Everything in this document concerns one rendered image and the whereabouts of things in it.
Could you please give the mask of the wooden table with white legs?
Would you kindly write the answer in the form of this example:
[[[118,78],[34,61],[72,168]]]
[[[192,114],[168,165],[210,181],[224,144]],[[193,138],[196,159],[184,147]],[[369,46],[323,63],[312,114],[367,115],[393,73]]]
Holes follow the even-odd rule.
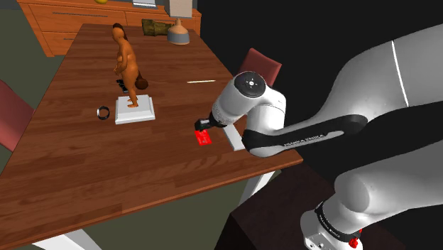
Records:
[[[301,162],[287,151],[257,158],[234,151],[221,129],[200,146],[194,133],[231,73],[204,41],[188,45],[126,27],[155,119],[101,120],[121,90],[111,26],[84,24],[0,175],[0,250],[228,185]],[[186,81],[216,80],[189,84]]]

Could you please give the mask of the orange figure on white base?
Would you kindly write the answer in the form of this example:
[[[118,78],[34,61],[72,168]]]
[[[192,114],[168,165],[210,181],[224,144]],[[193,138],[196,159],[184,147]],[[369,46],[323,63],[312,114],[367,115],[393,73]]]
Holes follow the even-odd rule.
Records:
[[[115,23],[112,26],[111,34],[113,40],[119,45],[114,73],[121,76],[124,87],[128,91],[127,96],[118,97],[116,101],[115,124],[154,120],[155,112],[152,98],[147,94],[136,94],[137,89],[146,89],[148,82],[141,76],[136,55],[123,26],[120,23]]]

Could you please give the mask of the olive green cloth bundle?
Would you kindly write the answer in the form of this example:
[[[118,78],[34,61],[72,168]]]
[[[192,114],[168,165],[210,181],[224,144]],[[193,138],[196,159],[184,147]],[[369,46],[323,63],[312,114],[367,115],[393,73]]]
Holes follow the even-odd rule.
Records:
[[[157,22],[151,19],[142,19],[142,29],[145,36],[166,36],[171,23]]]

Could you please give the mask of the white flat block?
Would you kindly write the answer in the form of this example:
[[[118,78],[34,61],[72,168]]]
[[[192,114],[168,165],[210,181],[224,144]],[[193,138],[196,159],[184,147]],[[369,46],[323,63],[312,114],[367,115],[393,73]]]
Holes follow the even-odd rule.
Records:
[[[233,124],[225,126],[223,130],[234,151],[241,151],[245,149],[242,143],[242,137]]]

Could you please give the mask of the beige and grey vase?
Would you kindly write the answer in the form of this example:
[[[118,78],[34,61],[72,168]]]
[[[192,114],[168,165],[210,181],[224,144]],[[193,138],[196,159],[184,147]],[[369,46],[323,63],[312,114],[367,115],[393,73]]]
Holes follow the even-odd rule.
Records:
[[[181,20],[177,18],[175,24],[168,29],[168,42],[174,45],[187,45],[190,42],[188,30],[182,26]]]

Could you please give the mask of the red chair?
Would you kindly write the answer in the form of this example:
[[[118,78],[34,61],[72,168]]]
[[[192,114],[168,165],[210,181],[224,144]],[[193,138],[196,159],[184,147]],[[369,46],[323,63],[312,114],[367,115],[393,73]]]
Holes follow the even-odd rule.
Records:
[[[239,68],[239,73],[245,71],[256,72],[263,77],[269,87],[272,87],[281,66],[281,63],[266,57],[254,48],[250,48]]]
[[[35,109],[0,80],[0,144],[14,151]]]

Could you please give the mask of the red card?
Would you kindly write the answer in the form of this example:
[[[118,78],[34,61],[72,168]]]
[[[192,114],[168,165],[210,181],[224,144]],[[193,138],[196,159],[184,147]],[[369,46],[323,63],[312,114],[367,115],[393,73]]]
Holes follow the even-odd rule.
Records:
[[[200,146],[208,145],[212,143],[212,140],[207,132],[207,130],[195,131],[195,136],[197,138],[198,144]]]

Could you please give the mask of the wooden sideboard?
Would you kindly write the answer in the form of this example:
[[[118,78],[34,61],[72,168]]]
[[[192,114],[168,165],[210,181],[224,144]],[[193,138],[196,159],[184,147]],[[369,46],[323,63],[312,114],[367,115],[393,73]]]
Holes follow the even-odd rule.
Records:
[[[174,23],[163,6],[144,9],[131,2],[109,0],[16,0],[48,57],[66,55],[85,23],[140,26],[143,19]]]

